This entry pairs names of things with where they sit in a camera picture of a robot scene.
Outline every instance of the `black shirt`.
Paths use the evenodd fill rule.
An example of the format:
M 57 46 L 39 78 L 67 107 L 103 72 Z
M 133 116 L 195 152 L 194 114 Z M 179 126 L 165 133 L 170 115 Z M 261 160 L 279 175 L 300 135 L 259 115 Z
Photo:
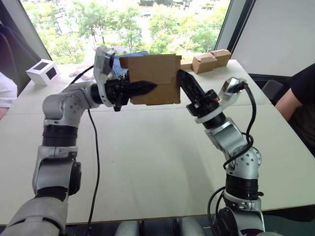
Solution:
M 290 86 L 303 106 L 296 109 L 289 124 L 315 156 L 315 64 L 292 76 Z

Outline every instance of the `wall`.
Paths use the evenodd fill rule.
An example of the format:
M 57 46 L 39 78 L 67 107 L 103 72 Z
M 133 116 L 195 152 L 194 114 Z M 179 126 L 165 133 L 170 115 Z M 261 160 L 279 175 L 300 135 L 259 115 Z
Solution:
M 257 0 L 232 56 L 248 73 L 292 76 L 315 62 L 315 1 Z

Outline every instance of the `cardboard piece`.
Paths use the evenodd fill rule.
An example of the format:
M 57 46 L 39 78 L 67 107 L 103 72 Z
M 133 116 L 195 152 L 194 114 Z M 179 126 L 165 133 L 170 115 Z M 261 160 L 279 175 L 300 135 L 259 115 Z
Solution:
M 191 69 L 191 64 L 192 64 L 192 61 L 191 61 L 191 60 L 182 61 L 182 62 L 181 62 L 181 69 L 182 69 L 182 70 Z
M 212 51 L 211 53 L 218 60 L 216 64 L 216 68 L 221 67 L 221 66 L 226 66 L 228 63 L 228 60 L 230 60 L 231 58 L 231 53 L 226 49 Z
M 181 68 L 181 56 L 144 55 L 120 58 L 122 68 L 129 69 L 130 82 L 150 81 L 157 87 L 130 99 L 133 104 L 162 105 L 181 103 L 177 71 Z
M 195 56 L 192 61 L 192 70 L 196 74 L 212 71 L 214 68 L 226 66 L 230 58 L 231 53 L 226 49 Z
M 196 73 L 203 73 L 213 70 L 217 63 L 216 57 L 212 53 L 195 56 L 192 60 L 192 70 Z

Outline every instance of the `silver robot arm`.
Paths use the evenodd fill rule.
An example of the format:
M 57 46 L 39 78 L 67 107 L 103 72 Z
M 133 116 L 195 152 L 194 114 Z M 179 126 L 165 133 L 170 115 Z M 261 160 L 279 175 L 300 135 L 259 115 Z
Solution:
M 76 138 L 82 114 L 100 104 L 120 111 L 131 96 L 156 87 L 145 81 L 130 83 L 128 75 L 109 77 L 113 59 L 113 51 L 99 47 L 94 64 L 96 84 L 71 84 L 44 100 L 43 142 L 32 180 L 35 197 L 20 207 L 1 236 L 65 235 L 68 197 L 80 189 Z
M 180 70 L 177 74 L 181 87 L 191 100 L 189 112 L 196 117 L 196 123 L 204 125 L 205 133 L 224 153 L 226 163 L 226 184 L 223 199 L 226 207 L 218 212 L 218 221 L 212 226 L 215 235 L 220 236 L 274 236 L 265 233 L 261 200 L 258 191 L 258 168 L 261 165 L 259 151 L 249 146 L 231 118 L 223 110 L 238 99 L 247 84 L 242 79 L 228 79 L 219 95 L 210 90 L 204 92 L 195 78 Z

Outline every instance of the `blue cloth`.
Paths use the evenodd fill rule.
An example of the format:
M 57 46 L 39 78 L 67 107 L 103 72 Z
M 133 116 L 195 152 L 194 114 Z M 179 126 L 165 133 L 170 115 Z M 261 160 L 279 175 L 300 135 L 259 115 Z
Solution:
M 147 51 L 139 52 L 139 53 L 130 53 L 126 55 L 121 55 L 121 56 L 115 56 L 114 57 L 114 63 L 113 63 L 113 69 L 112 69 L 112 74 L 113 75 L 122 75 L 127 73 L 128 69 L 122 69 L 120 66 L 119 58 L 124 58 L 124 57 L 141 57 L 143 55 L 148 55 L 149 53 Z

